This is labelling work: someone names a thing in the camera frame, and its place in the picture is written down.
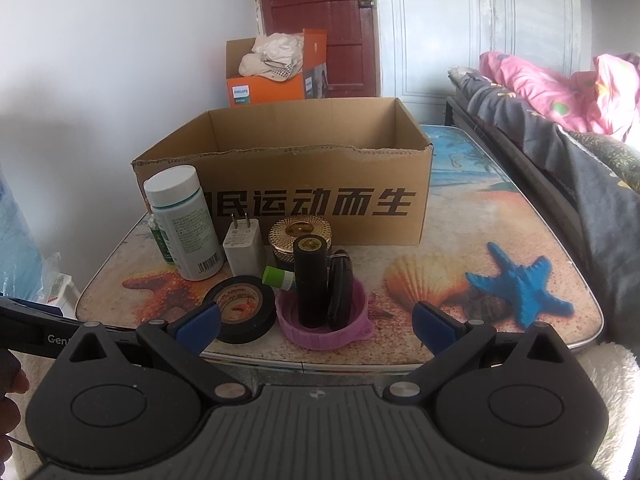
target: barcode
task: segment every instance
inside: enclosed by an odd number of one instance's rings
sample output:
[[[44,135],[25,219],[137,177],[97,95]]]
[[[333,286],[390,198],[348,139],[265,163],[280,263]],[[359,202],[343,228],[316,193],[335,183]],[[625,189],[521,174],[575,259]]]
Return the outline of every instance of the barcode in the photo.
[[[209,270],[218,262],[218,259],[219,259],[218,253],[215,253],[208,260],[204,260],[202,263],[198,264],[198,268],[200,269],[200,272],[206,272],[207,270]]]

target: white pill bottle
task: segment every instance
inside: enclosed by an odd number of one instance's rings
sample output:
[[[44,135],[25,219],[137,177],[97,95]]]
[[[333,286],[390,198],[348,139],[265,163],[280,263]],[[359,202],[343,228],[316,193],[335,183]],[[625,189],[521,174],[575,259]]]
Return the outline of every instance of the white pill bottle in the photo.
[[[156,223],[185,280],[206,280],[224,263],[207,202],[193,166],[175,166],[144,183]]]

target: pink floral bedding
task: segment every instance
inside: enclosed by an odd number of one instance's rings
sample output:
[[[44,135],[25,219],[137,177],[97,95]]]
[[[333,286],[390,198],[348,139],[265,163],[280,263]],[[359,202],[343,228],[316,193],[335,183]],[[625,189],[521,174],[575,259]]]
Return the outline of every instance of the pink floral bedding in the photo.
[[[640,149],[636,65],[610,54],[593,61],[595,70],[565,77],[517,56],[485,52],[480,72],[568,130],[610,135]]]

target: cardboard box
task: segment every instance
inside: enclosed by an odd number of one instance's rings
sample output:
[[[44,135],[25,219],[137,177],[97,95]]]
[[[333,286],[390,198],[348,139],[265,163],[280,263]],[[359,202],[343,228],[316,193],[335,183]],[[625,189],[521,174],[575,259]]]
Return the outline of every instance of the cardboard box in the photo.
[[[226,42],[226,89],[232,107],[325,97],[322,89],[326,89],[328,85],[326,82],[326,30],[306,28],[302,34],[305,38],[302,72],[286,81],[272,81],[260,75],[249,77],[239,75],[238,67],[242,56],[251,52],[255,38]]]
[[[291,214],[319,214],[336,244],[417,244],[433,145],[393,98],[286,101],[205,112],[133,161],[140,190],[159,171],[196,167],[218,238],[231,213],[266,240]]]

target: black cable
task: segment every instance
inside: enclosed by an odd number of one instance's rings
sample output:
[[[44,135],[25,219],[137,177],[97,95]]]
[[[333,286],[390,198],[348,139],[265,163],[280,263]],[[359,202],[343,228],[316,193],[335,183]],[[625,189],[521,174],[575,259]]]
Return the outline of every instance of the black cable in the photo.
[[[10,442],[13,442],[14,444],[17,444],[18,446],[22,446],[22,447],[25,447],[27,449],[31,449],[32,451],[36,451],[36,449],[33,446],[30,446],[29,444],[25,444],[23,441],[18,440],[17,438],[13,438],[12,436],[9,436],[9,435],[5,435],[5,437],[7,437],[7,439],[9,439]]]

